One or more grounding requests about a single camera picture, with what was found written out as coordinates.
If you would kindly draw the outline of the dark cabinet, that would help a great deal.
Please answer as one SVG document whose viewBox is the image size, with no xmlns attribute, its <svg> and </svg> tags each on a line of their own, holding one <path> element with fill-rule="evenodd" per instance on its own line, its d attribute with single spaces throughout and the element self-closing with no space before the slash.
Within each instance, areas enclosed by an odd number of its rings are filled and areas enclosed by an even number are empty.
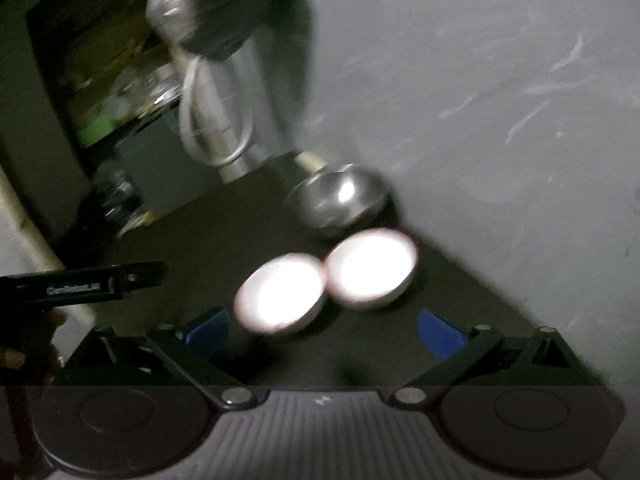
<svg viewBox="0 0 640 480">
<path fill-rule="evenodd" d="M 115 154 L 154 220 L 242 174 L 235 166 L 214 169 L 186 154 L 175 108 L 125 136 Z"/>
</svg>

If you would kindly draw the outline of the deep steel bowl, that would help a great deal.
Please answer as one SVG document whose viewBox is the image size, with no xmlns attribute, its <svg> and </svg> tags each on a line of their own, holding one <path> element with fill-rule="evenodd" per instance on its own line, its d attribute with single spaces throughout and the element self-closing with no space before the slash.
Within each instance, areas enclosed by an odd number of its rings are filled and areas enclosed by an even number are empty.
<svg viewBox="0 0 640 480">
<path fill-rule="evenodd" d="M 389 201 L 383 177 L 349 164 L 315 172 L 292 188 L 284 204 L 307 231 L 340 238 L 370 226 Z"/>
</svg>

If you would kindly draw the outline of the green box on shelf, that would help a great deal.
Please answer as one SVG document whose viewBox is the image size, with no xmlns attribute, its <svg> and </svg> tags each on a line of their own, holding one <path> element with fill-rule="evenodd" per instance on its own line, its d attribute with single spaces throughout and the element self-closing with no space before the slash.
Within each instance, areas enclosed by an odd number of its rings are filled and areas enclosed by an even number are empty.
<svg viewBox="0 0 640 480">
<path fill-rule="evenodd" d="M 116 120 L 110 116 L 100 115 L 78 132 L 78 139 L 83 146 L 91 146 L 104 139 L 117 127 Z"/>
</svg>

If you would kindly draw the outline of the white ceramic bowl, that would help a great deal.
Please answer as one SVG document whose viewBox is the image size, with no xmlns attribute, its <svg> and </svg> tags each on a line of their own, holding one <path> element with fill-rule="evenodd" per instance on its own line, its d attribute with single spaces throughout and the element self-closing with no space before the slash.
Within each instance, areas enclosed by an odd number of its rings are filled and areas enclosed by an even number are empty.
<svg viewBox="0 0 640 480">
<path fill-rule="evenodd" d="M 323 260 L 326 287 L 340 306 L 355 311 L 386 307 L 409 287 L 419 249 L 408 235 L 370 229 L 345 238 Z"/>
<path fill-rule="evenodd" d="M 320 259 L 300 252 L 274 258 L 250 274 L 233 300 L 238 323 L 250 333 L 280 336 L 306 328 L 326 302 Z"/>
</svg>

